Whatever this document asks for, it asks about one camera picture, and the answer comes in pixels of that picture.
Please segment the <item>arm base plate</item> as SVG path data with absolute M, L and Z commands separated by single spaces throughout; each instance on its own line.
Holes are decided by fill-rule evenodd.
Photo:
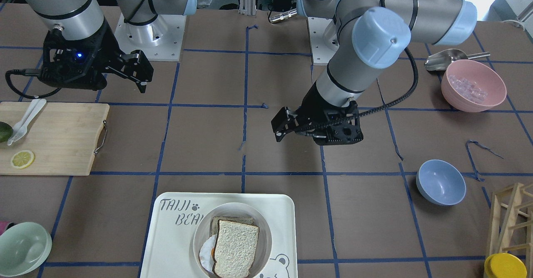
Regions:
M 179 62 L 187 16 L 159 15 L 145 26 L 126 24 L 120 15 L 114 36 L 126 54 L 142 50 L 150 61 Z
M 336 26 L 332 19 L 309 17 L 308 29 L 313 64 L 326 66 L 339 48 Z

